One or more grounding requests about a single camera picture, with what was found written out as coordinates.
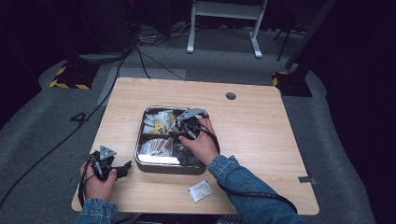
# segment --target metal tray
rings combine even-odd
[[[192,152],[172,139],[172,122],[187,109],[176,106],[150,106],[144,111],[134,151],[137,167],[148,173],[200,175],[206,170]]]

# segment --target black cable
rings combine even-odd
[[[25,171],[18,179],[15,181],[15,183],[12,185],[12,187],[7,191],[6,195],[3,197],[3,199],[0,202],[0,209],[3,207],[4,202],[6,201],[7,197],[9,194],[12,192],[12,190],[17,187],[17,185],[33,170],[35,167],[42,162],[44,159],[48,157],[53,151],[55,151],[58,147],[60,147],[65,141],[67,141],[78,129],[80,129],[89,119],[90,117],[100,108],[100,106],[106,101],[106,98],[110,95],[110,93],[113,91],[114,85],[116,83],[117,77],[120,75],[120,67],[122,66],[123,62],[125,61],[126,57],[130,54],[130,50],[128,53],[125,55],[125,57],[120,60],[119,64],[117,65],[117,74],[114,78],[113,84],[110,88],[110,91],[106,95],[105,99],[91,112],[91,114],[84,119],[75,130],[73,130],[69,135],[66,136],[64,140],[62,140],[58,145],[56,145],[53,149],[51,149],[49,152],[47,152],[43,157],[41,157],[35,164],[33,164],[27,171]]]
[[[88,170],[88,166],[91,163],[91,158],[92,157],[88,157],[87,160],[85,161],[84,170],[82,171],[81,178],[79,180],[78,200],[79,200],[79,203],[81,204],[81,207],[84,205],[84,185],[87,182],[87,181],[84,182],[84,178],[85,178],[85,175],[87,175],[87,170]]]
[[[180,79],[182,79],[182,80],[184,80],[184,81],[186,80],[186,79],[184,79],[183,77],[180,77],[180,76],[178,76],[177,74],[175,74],[174,72],[172,72],[171,70],[169,70],[165,65],[163,65],[163,64],[161,64],[161,63],[155,61],[155,59],[153,59],[152,57],[148,56],[147,54],[142,53],[142,52],[140,52],[140,53],[141,53],[142,55],[144,55],[144,56],[150,58],[150,59],[151,59],[152,61],[154,61],[155,63],[159,64],[160,66],[162,66],[164,69],[166,69],[168,72],[172,73],[172,74],[175,75],[176,77],[179,77]]]
[[[203,131],[203,132],[206,133],[206,134],[207,134],[207,133],[210,133],[209,129],[206,128],[206,126],[205,126],[204,124],[200,124],[200,126],[204,127],[205,130],[206,130],[206,132],[205,132],[205,130],[203,130],[203,129],[200,129],[200,131]]]
[[[137,45],[135,45],[137,52],[139,53],[139,57],[140,57],[140,62],[142,62],[142,66],[143,66],[143,70],[145,71],[145,74],[148,78],[151,78],[148,74],[148,72],[146,71],[146,66],[145,66],[145,62],[143,61],[143,57],[142,57],[142,52],[140,52],[140,49],[137,47]]]
[[[84,186],[85,186],[85,184],[87,184],[87,182],[91,179],[91,178],[93,178],[95,175],[91,175],[90,177],[88,177],[87,178],[87,180],[84,182]]]
[[[234,191],[231,189],[227,189],[224,186],[222,186],[219,181],[218,181],[219,187],[224,190],[224,192],[233,195],[233,196],[238,196],[238,197],[256,197],[256,198],[268,198],[268,199],[273,199],[273,200],[278,200],[282,203],[287,204],[290,206],[290,208],[297,213],[297,208],[296,206],[289,201],[287,198],[282,197],[278,194],[273,194],[273,193],[267,193],[267,192],[239,192],[239,191]]]
[[[152,43],[148,43],[148,42],[143,42],[139,39],[139,41],[137,42],[138,45],[143,46],[143,47],[152,47],[152,46],[160,46],[161,44],[163,44],[166,40],[168,40],[167,37],[164,37],[163,35],[157,35],[154,38],[154,41]]]
[[[100,115],[99,124],[102,123],[102,119],[103,119],[103,115],[105,114],[105,111],[106,111],[106,107],[103,109],[103,111],[102,111],[102,113]]]

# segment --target white stand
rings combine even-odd
[[[264,15],[267,1],[268,0],[263,0],[261,6],[243,6],[236,4],[211,3],[193,0],[191,9],[191,30],[189,36],[189,43],[187,44],[187,52],[194,52],[196,15],[226,17],[256,21],[254,32],[249,32],[248,37],[254,49],[254,54],[257,58],[261,58],[262,52],[260,51],[260,47],[257,43],[256,37],[257,33],[259,32],[260,25],[262,24],[262,16]]]

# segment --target person's left hand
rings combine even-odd
[[[84,172],[85,163],[86,162],[84,162],[82,166],[79,168],[79,173],[81,175]],[[113,186],[114,183],[116,182],[116,179],[117,179],[117,170],[112,169],[110,171],[110,174],[108,174],[107,181],[102,182],[96,177],[95,173],[93,172],[92,163],[90,162],[90,164],[88,165],[87,174],[84,177],[85,200],[88,200],[90,198],[95,198],[95,199],[104,199],[109,201],[113,193]]]

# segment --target denim jacket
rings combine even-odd
[[[247,168],[240,166],[234,156],[219,155],[209,165],[209,172],[227,189],[238,192],[276,193]],[[304,220],[285,203],[257,197],[227,195],[238,216],[246,223],[304,223]],[[117,206],[109,201],[85,201],[77,223],[115,223]]]
[[[209,172],[227,189],[238,192],[276,193],[247,168],[240,166],[234,156],[230,159],[217,156]],[[258,197],[227,195],[238,216],[246,223],[304,223],[290,206],[278,200]]]

